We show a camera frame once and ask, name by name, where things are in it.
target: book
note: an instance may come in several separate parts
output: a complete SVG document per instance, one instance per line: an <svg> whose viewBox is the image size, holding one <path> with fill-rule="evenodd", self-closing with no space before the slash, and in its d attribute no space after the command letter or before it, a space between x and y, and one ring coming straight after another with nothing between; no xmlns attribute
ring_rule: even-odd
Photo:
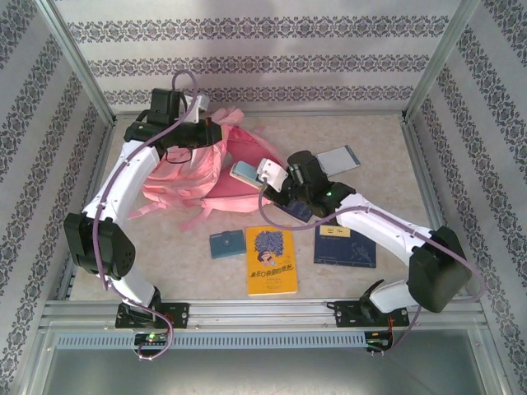
<svg viewBox="0 0 527 395"><path fill-rule="evenodd" d="M291 200L287 206L281 206L279 204L276 206L289 216L305 224L313 217L311 209L306 204L298 202L297 200Z"/></svg>
<svg viewBox="0 0 527 395"><path fill-rule="evenodd" d="M208 236L212 259L245 253L243 230L225 231Z"/></svg>
<svg viewBox="0 0 527 395"><path fill-rule="evenodd" d="M245 229L245 240L248 295L298 291L291 231L273 226L255 226Z"/></svg>
<svg viewBox="0 0 527 395"><path fill-rule="evenodd" d="M315 229L315 263L351 267L377 267L375 241L342 226Z"/></svg>

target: pink backpack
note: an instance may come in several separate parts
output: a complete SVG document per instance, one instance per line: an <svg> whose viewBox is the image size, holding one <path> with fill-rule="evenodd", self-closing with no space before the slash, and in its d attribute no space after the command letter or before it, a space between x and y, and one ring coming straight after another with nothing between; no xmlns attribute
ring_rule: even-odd
<svg viewBox="0 0 527 395"><path fill-rule="evenodd" d="M258 190L231 177L231 167L239 160L254 167L258 167L263 158L282 166L286 161L270 143L237 126L244 118L241 110L219 109L211 118L222 126L223 140L214 146L194 150L192 162L169 163L182 162L190 157L186 149L170 150L168 161L163 157L142 186L145 197L153 202L133 212L129 218L159 208L203 207L199 216L180 225L185 231L205 220L214 209L235 212L258 209ZM222 169L227 152L232 156L232 163Z"/></svg>

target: metal grille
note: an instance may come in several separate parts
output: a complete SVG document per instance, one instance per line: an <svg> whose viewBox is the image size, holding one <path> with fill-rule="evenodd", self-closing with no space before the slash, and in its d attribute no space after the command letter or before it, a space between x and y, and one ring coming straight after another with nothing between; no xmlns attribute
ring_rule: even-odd
<svg viewBox="0 0 527 395"><path fill-rule="evenodd" d="M64 334L57 348L69 350L127 349L134 334ZM351 348L365 347L364 332L287 332L287 333L176 333L172 349L268 349L268 348ZM161 346L145 346L145 349Z"/></svg>

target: glass panel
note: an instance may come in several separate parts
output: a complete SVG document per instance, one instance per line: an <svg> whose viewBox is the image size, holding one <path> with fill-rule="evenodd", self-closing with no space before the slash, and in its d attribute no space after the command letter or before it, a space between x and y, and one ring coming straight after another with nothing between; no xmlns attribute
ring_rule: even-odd
<svg viewBox="0 0 527 395"><path fill-rule="evenodd" d="M384 359L361 350L56 350L45 394L480 394L465 331L415 331Z"/></svg>

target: yellow book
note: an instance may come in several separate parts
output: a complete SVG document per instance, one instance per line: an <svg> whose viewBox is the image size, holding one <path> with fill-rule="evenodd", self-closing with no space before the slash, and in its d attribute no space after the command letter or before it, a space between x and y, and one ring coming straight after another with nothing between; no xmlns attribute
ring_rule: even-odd
<svg viewBox="0 0 527 395"><path fill-rule="evenodd" d="M247 293L289 294L298 291L295 249L289 230L273 226L245 229L247 243Z"/></svg>

